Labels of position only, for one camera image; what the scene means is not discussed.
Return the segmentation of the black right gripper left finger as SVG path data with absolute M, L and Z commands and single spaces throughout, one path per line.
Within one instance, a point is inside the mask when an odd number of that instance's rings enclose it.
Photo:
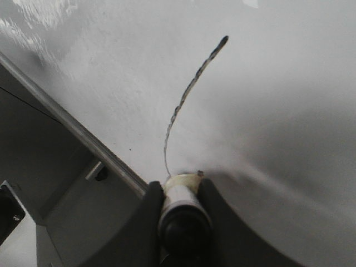
M 157 233 L 164 192 L 158 181 L 149 183 L 139 206 L 108 243 L 81 266 L 159 266 Z

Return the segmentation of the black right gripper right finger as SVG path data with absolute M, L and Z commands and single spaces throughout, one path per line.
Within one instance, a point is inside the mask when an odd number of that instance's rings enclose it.
M 301 266 L 249 228 L 210 179 L 201 181 L 197 196 L 212 221 L 205 266 Z

